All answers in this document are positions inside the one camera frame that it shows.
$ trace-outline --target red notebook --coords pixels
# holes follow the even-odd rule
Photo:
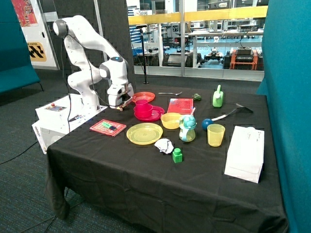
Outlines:
[[[105,126],[102,125],[102,122],[105,121],[108,124],[114,126],[117,128],[117,130],[110,130],[108,128],[106,128]],[[95,125],[93,125],[91,128],[89,128],[90,130],[99,132],[99,133],[103,133],[109,136],[116,136],[118,133],[120,133],[122,130],[124,130],[126,128],[126,125],[120,124],[120,123],[116,123],[110,120],[101,120],[100,122],[96,123]]]
[[[193,99],[171,99],[168,113],[191,114],[193,109]]]

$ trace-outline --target teal partition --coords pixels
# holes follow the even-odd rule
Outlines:
[[[290,232],[311,232],[311,1],[271,0],[263,36],[267,95]]]
[[[11,0],[1,0],[0,93],[40,82]]]

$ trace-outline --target blue ball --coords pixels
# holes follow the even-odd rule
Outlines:
[[[211,119],[205,119],[202,121],[202,129],[204,131],[207,131],[207,127],[211,124],[214,124],[214,121],[212,121]]]

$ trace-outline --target yellow cup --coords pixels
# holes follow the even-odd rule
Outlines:
[[[211,124],[207,127],[207,141],[212,147],[222,144],[225,128],[222,125]]]

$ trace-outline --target black pole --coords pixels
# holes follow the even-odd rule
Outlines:
[[[140,39],[141,39],[141,47],[142,47],[142,56],[144,58],[144,76],[145,76],[144,84],[149,84],[147,82],[147,73],[146,73],[146,57],[145,57],[145,48],[144,48],[144,36],[143,36],[142,29],[140,28],[139,30],[140,30]]]

